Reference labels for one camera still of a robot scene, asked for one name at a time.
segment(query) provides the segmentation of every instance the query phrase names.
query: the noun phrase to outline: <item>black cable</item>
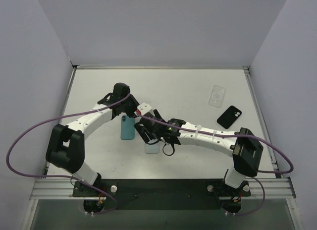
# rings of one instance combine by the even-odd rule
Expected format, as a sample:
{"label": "black cable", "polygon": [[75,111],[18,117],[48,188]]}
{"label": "black cable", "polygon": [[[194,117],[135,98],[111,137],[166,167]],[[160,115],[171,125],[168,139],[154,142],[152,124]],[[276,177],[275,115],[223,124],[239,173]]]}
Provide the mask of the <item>black cable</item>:
{"label": "black cable", "polygon": [[147,143],[147,144],[148,144],[148,145],[154,145],[154,144],[157,144],[159,141],[160,141],[160,140],[157,140],[157,141],[155,141],[155,142],[153,142],[153,143]]}
{"label": "black cable", "polygon": [[174,155],[174,153],[175,153],[175,147],[174,147],[174,144],[173,143],[171,143],[170,145],[171,145],[171,147],[172,147],[172,149],[173,149],[173,152],[171,153],[171,154],[166,154],[165,153],[165,151],[164,151],[164,147],[166,146],[167,144],[165,144],[164,146],[163,146],[163,149],[162,149],[162,151],[163,151],[163,153],[165,154],[165,155],[167,155],[167,156],[173,156]]}

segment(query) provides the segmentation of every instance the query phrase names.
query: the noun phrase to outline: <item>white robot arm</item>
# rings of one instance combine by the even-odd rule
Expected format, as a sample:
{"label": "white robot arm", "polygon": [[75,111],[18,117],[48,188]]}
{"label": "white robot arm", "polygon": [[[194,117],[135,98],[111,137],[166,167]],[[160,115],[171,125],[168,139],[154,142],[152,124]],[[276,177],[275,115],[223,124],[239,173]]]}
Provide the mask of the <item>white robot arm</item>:
{"label": "white robot arm", "polygon": [[[234,135],[237,132],[204,128],[179,119],[171,119],[165,122],[159,113],[152,110],[152,107],[147,103],[138,106],[136,115],[142,116],[140,122],[136,124],[136,129],[146,143],[149,139],[158,139],[172,144],[173,149],[173,144],[195,145],[222,152],[233,158],[232,166],[229,167],[224,179],[225,184],[232,188],[239,188],[247,176],[257,175],[263,151],[263,146],[258,141],[248,140],[247,138],[221,138],[201,134],[198,131],[222,135]],[[161,123],[163,121],[166,124],[181,127],[183,130],[154,123],[153,119],[158,119]],[[184,129],[195,130],[195,133]],[[246,128],[242,128],[238,133],[253,135]]]}
{"label": "white robot arm", "polygon": [[[105,96],[93,109],[103,109],[123,99],[129,93],[130,89],[127,85],[117,83],[114,86],[113,93]],[[110,109],[84,115],[65,126],[56,125],[52,130],[46,154],[47,161],[65,169],[74,177],[88,184],[96,185],[101,176],[84,162],[84,140],[101,125],[111,121],[121,113],[126,113],[129,117],[142,116],[140,121],[135,124],[135,128],[145,143],[157,139],[166,144],[171,144],[173,149],[174,144],[196,145],[222,152],[233,158],[233,165],[229,167],[224,179],[225,184],[232,188],[239,188],[246,176],[256,176],[257,174],[263,150],[260,143],[254,145],[247,138],[220,138],[201,134],[198,132],[199,130],[224,135],[236,134],[236,132],[208,129],[180,119],[171,119],[166,122],[161,118],[157,110],[153,110],[147,103],[139,104],[132,95],[124,102]],[[153,119],[160,120],[166,125],[153,122]],[[168,125],[196,130],[196,132],[179,130]],[[245,128],[242,128],[241,132],[244,132],[243,134],[246,134],[246,132],[252,134]]]}

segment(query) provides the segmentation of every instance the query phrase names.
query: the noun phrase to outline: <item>black mounting plate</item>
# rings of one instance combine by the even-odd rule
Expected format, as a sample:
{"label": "black mounting plate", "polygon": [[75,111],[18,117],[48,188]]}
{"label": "black mounting plate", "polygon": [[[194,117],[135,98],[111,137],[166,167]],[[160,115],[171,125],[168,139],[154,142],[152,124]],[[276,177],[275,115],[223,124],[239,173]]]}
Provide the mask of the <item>black mounting plate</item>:
{"label": "black mounting plate", "polygon": [[[111,186],[117,186],[112,193]],[[101,179],[99,187],[116,198],[119,210],[210,210],[219,209],[218,197],[238,196],[240,192],[223,179]],[[99,192],[75,182],[73,197],[98,197]],[[242,190],[242,196],[250,196]],[[114,207],[105,201],[105,209]]]}

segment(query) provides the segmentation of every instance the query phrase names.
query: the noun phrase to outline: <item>black smartphone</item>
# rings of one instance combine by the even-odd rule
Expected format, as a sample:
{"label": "black smartphone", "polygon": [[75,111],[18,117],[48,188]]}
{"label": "black smartphone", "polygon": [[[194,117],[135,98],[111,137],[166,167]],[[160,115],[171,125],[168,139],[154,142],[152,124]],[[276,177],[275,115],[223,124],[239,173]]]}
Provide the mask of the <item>black smartphone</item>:
{"label": "black smartphone", "polygon": [[230,106],[218,119],[217,123],[219,123],[221,126],[223,126],[225,129],[228,129],[235,120],[240,117],[242,114],[241,110],[238,110],[234,106]]}

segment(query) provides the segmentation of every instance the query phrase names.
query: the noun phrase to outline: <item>white wall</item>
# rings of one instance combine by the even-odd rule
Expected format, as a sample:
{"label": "white wall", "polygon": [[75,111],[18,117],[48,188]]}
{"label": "white wall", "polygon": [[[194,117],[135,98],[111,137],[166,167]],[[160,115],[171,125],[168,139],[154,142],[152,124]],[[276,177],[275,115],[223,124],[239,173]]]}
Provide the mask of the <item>white wall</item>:
{"label": "white wall", "polygon": [[304,227],[315,230],[317,0],[287,0],[252,62],[251,78],[272,142],[294,162],[291,178]]}
{"label": "white wall", "polygon": [[[13,140],[31,125],[61,113],[71,64],[37,0],[0,0],[0,224],[20,229],[34,184],[5,164]],[[48,124],[13,150],[12,165],[42,173]]]}
{"label": "white wall", "polygon": [[286,0],[39,0],[73,64],[250,65]]}

